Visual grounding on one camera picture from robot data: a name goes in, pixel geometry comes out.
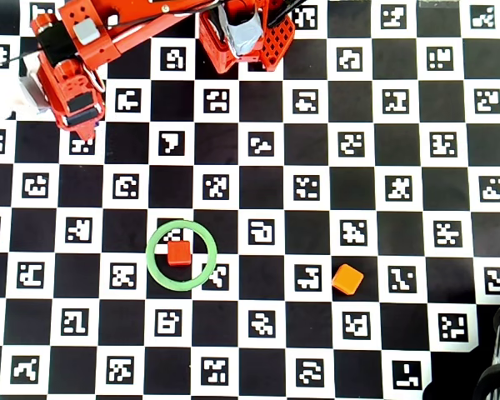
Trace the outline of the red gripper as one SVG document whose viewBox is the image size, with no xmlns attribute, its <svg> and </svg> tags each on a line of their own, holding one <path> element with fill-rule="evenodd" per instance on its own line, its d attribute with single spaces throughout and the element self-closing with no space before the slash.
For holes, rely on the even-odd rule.
<svg viewBox="0 0 500 400">
<path fill-rule="evenodd" d="M 55 67 L 46 57 L 37 60 L 40 65 L 36 76 L 57 126 L 75 130 L 83 141 L 93 140 L 105 114 L 105 85 L 98 73 L 76 58 L 58 62 Z"/>
</svg>

